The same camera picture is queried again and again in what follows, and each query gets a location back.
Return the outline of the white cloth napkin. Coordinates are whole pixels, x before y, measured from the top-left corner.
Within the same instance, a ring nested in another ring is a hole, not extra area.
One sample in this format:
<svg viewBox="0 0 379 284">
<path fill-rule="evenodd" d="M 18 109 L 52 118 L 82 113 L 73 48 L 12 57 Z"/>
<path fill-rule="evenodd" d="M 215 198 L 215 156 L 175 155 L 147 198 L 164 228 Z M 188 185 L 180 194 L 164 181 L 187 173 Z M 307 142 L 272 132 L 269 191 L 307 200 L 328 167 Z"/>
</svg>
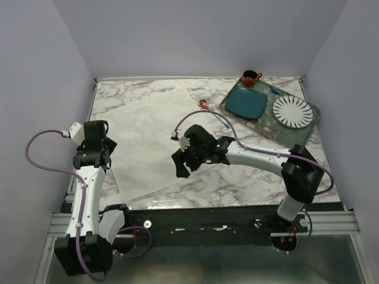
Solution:
<svg viewBox="0 0 379 284">
<path fill-rule="evenodd" d="M 194 124 L 212 133 L 208 121 L 213 116 L 204 114 L 200 100 L 183 87 L 127 99 L 96 95 L 91 118 L 106 120 L 110 126 L 107 136 L 118 144 L 102 186 L 101 207 L 119 203 L 141 207 L 144 198 L 151 201 L 153 194 L 164 192 L 174 193 L 176 199 L 193 199 L 196 193 L 217 189 L 217 165 L 202 164 L 188 178 L 176 176 L 171 156 L 179 143 L 171 135 L 187 114 L 191 117 L 181 124 L 181 134 Z"/>
</svg>

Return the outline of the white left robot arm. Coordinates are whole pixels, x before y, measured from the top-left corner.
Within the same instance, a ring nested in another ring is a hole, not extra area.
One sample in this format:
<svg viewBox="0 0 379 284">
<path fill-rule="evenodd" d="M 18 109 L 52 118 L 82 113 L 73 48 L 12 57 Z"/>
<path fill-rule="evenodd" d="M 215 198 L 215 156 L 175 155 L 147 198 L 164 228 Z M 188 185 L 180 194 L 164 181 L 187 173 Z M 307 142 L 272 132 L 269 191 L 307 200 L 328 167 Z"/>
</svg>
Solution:
<svg viewBox="0 0 379 284">
<path fill-rule="evenodd" d="M 102 184 L 117 147 L 107 133 L 104 120 L 82 125 L 76 122 L 69 131 L 69 137 L 78 144 L 73 157 L 76 188 L 65 236 L 54 244 L 54 253 L 68 276 L 107 273 L 113 264 L 112 244 L 117 233 L 131 228 L 127 205 L 99 210 Z"/>
</svg>

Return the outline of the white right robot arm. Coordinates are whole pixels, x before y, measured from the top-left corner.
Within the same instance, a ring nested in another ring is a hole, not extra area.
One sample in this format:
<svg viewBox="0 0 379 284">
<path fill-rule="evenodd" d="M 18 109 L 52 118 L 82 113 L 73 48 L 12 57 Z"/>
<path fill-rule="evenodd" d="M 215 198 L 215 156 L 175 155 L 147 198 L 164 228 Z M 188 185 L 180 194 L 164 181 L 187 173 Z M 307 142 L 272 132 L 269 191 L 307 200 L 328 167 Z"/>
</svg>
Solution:
<svg viewBox="0 0 379 284">
<path fill-rule="evenodd" d="M 270 150 L 238 143 L 233 137 L 215 138 L 200 125 L 192 125 L 176 137 L 179 149 L 172 154 L 178 178 L 188 178 L 203 164 L 250 166 L 281 177 L 287 193 L 272 217 L 274 228 L 287 231 L 303 206 L 313 202 L 324 170 L 300 145 L 292 149 Z"/>
</svg>

